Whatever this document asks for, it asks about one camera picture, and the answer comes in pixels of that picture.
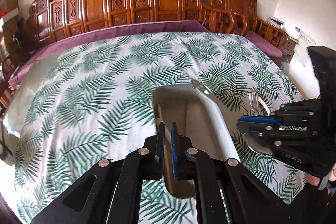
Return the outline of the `person's right hand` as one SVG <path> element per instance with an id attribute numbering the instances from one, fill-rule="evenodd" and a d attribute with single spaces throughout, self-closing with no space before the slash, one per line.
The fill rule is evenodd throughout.
<path id="1" fill-rule="evenodd" d="M 324 189 L 328 181 L 335 181 L 335 164 L 325 165 L 321 162 L 304 164 L 306 182 Z"/>

